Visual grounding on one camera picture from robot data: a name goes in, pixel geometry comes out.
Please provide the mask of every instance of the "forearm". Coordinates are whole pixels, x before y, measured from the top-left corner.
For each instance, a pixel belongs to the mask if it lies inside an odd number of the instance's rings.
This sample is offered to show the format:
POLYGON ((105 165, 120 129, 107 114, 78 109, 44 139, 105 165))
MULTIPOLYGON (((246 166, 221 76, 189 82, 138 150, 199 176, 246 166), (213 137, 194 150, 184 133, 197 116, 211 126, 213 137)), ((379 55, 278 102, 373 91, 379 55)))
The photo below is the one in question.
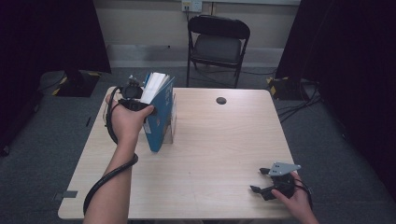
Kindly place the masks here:
MULTIPOLYGON (((137 137, 119 141, 105 175, 134 157, 137 137)), ((94 194, 84 223, 122 223, 128 219, 132 167, 119 173, 94 194)))
POLYGON ((319 224, 313 213, 307 213, 303 217, 298 218, 302 224, 319 224))

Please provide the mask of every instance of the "gray carpet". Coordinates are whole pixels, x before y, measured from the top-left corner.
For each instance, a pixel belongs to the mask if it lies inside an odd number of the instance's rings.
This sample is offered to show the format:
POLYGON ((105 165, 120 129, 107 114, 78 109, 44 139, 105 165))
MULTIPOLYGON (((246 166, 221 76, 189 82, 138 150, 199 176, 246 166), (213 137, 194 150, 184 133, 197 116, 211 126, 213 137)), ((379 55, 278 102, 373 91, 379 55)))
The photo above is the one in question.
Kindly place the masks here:
MULTIPOLYGON (((129 75, 143 80, 153 71, 175 76, 176 87, 185 86, 185 67, 114 68, 111 75, 102 75, 89 98, 51 96, 56 86, 43 90, 38 111, 10 145, 10 155, 0 158, 0 223, 81 223, 59 219, 61 202, 53 197, 67 189, 92 127, 87 121, 95 118, 109 87, 124 84, 129 75)), ((239 89, 266 89, 265 79, 272 76, 274 68, 244 71, 239 89)), ((193 69, 191 72, 193 78, 204 79, 192 79, 191 87, 226 88, 218 82, 233 83, 231 73, 203 77, 193 69)), ((57 82, 62 75, 43 75, 40 88, 57 82)), ((313 86, 306 90, 312 93, 313 86)), ((274 103, 280 113, 284 111, 281 108, 301 102, 274 103)), ((321 223, 396 223, 395 202, 365 159, 345 141, 340 124, 325 104, 300 110, 283 121, 282 127, 294 161, 303 167, 299 173, 313 189, 314 212, 321 223)))

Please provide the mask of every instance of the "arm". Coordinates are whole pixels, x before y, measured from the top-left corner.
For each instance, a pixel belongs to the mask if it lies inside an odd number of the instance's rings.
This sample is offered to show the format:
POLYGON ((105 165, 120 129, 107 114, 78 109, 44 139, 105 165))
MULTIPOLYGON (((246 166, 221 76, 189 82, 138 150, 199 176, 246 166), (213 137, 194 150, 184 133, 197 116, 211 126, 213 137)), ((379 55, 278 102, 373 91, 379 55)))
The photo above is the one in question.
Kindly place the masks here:
MULTIPOLYGON (((104 175, 130 161, 134 156, 137 137, 143 120, 153 106, 134 112, 118 105, 111 118, 119 143, 104 175)), ((94 194, 84 218, 84 223, 126 223, 131 194, 132 167, 114 176, 94 194)))
MULTIPOLYGON (((294 172, 291 172, 294 179, 301 180, 301 178, 294 172)), ((296 185, 301 186, 300 181, 295 181, 296 185)), ((273 189, 271 192, 277 197, 283 204, 288 207, 290 213, 297 218, 301 223, 304 224, 318 224, 318 220, 309 206, 306 192, 302 189, 295 188, 294 194, 291 198, 287 198, 279 190, 273 189)))

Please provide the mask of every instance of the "wooden table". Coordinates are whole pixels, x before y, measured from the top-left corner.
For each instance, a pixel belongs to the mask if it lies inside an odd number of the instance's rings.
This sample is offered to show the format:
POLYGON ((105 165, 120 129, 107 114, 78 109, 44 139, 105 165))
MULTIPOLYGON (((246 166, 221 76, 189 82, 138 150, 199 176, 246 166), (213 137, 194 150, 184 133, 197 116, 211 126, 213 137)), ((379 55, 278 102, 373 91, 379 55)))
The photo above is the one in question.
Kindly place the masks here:
MULTIPOLYGON (((174 88, 174 93, 174 143, 152 153, 144 133, 139 136, 129 218, 290 217, 278 200, 266 202, 249 187, 272 186, 260 168, 271 168, 275 161, 293 163, 269 92, 174 88), (219 105, 218 97, 227 103, 219 105)), ((85 196, 103 175, 116 148, 105 127, 104 108, 105 103, 67 189, 76 190, 77 197, 63 199, 60 218, 83 219, 85 196)))

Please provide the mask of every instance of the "hand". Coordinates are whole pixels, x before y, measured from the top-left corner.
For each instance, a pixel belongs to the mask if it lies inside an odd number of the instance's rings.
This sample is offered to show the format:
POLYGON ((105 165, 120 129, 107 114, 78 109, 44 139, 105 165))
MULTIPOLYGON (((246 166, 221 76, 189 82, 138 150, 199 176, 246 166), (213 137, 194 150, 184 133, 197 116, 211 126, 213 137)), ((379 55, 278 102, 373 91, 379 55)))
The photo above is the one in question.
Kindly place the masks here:
MULTIPOLYGON (((294 179, 296 179, 294 181, 295 185, 303 185, 300 182, 301 178, 296 173, 291 172, 290 174, 294 177, 294 179)), ((276 198, 285 204, 290 213, 302 223, 318 223, 309 205, 308 195, 303 189, 295 188, 294 194, 291 196, 291 198, 286 197, 277 189, 273 189, 271 192, 276 198)))
MULTIPOLYGON (((109 101, 110 95, 106 97, 107 104, 109 101)), ((113 100, 112 107, 114 108, 117 104, 118 103, 113 100)), ((145 117, 147 117, 153 109, 154 106, 149 105, 140 111, 132 111, 125 108, 123 105, 117 105, 113 110, 111 123, 119 143, 136 139, 142 129, 145 117)))

